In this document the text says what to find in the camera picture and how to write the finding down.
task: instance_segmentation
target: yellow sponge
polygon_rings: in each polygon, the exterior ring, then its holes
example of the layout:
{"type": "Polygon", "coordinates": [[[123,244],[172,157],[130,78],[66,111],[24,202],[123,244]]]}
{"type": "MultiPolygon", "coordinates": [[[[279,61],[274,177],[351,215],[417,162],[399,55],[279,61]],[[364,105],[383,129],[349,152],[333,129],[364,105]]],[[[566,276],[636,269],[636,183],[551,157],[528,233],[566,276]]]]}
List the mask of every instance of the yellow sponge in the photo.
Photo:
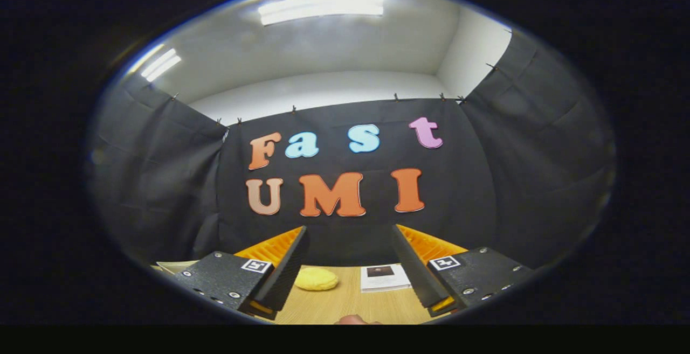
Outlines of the yellow sponge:
{"type": "Polygon", "coordinates": [[[303,268],[295,279],[295,285],[305,290],[330,290],[338,284],[335,273],[323,268],[303,268]]]}

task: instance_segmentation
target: light blue letter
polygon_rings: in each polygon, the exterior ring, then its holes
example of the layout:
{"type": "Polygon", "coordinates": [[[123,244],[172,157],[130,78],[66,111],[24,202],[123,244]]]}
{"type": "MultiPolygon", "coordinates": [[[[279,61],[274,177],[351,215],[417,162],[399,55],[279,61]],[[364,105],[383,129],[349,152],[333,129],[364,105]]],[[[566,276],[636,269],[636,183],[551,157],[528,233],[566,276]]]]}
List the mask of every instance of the light blue letter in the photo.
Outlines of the light blue letter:
{"type": "Polygon", "coordinates": [[[377,136],[379,128],[376,125],[355,125],[347,132],[350,140],[350,150],[354,153],[373,152],[379,148],[381,141],[377,136]]]}
{"type": "Polygon", "coordinates": [[[319,153],[316,148],[316,135],[311,131],[303,131],[290,137],[290,145],[285,149],[285,155],[289,158],[313,157],[319,153]]]}

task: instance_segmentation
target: hand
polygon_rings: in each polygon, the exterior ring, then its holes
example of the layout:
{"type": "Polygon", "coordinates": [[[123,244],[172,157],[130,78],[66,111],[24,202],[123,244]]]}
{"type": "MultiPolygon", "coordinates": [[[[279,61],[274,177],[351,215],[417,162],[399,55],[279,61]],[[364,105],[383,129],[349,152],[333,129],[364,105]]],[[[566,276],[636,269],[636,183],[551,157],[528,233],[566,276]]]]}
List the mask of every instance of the hand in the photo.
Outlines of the hand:
{"type": "Polygon", "coordinates": [[[367,323],[359,315],[347,315],[340,318],[334,324],[380,324],[379,322],[367,323]]]}

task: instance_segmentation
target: printed image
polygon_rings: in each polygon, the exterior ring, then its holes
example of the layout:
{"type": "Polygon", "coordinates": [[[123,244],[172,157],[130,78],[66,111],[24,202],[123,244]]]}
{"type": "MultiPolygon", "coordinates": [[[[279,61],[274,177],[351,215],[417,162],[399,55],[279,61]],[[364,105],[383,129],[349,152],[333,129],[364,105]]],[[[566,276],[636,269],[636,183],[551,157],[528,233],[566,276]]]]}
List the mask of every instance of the printed image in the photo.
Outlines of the printed image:
{"type": "Polygon", "coordinates": [[[393,276],[394,274],[390,266],[373,266],[367,268],[367,277],[393,276]]]}

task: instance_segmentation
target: white ceiling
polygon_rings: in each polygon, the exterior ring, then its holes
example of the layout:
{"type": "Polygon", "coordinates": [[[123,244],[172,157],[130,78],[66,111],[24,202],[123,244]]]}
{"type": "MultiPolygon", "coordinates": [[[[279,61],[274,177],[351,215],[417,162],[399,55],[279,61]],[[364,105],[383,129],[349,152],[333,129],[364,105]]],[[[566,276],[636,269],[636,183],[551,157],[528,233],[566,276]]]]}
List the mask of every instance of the white ceiling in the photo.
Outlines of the white ceiling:
{"type": "Polygon", "coordinates": [[[155,85],[191,103],[239,86],[318,72],[434,75],[461,11],[451,0],[384,0],[383,17],[304,18],[264,27],[257,8],[268,1],[233,1],[171,33],[147,62],[170,47],[182,61],[155,85]]]}

